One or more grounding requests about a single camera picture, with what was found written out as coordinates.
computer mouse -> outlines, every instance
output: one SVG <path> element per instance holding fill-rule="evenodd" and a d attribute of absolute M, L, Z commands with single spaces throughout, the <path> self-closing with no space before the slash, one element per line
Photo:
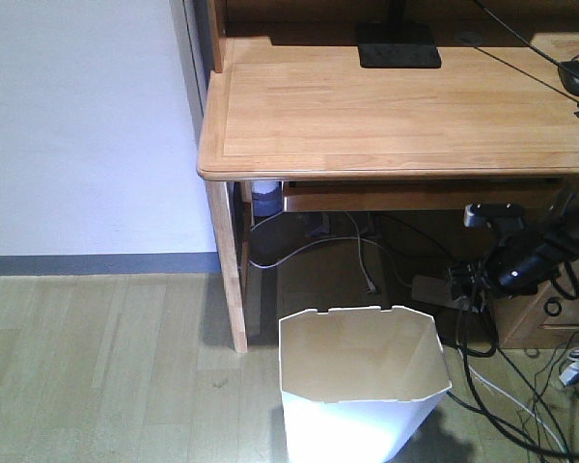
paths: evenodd
<path fill-rule="evenodd" d="M 575 74 L 579 75 L 579 61 L 563 61 L 560 63 L 564 68 L 571 70 Z M 560 74 L 560 80 L 564 88 L 575 96 L 579 96 L 579 77 L 573 75 L 570 72 L 558 67 L 558 74 Z"/>

desk leg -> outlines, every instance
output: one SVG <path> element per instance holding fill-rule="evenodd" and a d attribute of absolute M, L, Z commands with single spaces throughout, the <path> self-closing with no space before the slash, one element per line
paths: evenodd
<path fill-rule="evenodd" d="M 206 191 L 208 205 L 214 226 L 216 247 L 221 260 L 223 286 L 230 313 L 234 349 L 236 352 L 247 351 L 247 335 L 244 326 L 244 311 L 242 307 L 242 290 L 234 234 L 234 221 L 228 183 L 225 181 L 207 181 Z"/>

white wastebasket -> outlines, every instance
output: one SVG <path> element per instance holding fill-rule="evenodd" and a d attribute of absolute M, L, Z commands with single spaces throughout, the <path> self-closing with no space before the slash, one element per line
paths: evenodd
<path fill-rule="evenodd" d="M 402 306 L 279 321 L 290 463 L 382 463 L 450 389 L 433 317 Z"/>

desk top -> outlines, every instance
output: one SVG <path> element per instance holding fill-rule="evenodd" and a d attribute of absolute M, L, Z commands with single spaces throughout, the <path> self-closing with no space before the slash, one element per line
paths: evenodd
<path fill-rule="evenodd" d="M 529 31 L 566 61 L 579 23 Z M 483 46 L 455 41 L 479 32 Z M 209 180 L 579 174 L 576 98 L 489 22 L 434 29 L 441 69 L 360 68 L 353 26 L 242 25 L 211 75 L 198 170 Z"/>

gray baseboard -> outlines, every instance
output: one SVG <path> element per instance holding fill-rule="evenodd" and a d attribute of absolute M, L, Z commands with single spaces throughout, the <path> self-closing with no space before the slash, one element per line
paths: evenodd
<path fill-rule="evenodd" d="M 218 273 L 217 253 L 0 256 L 0 276 Z"/>

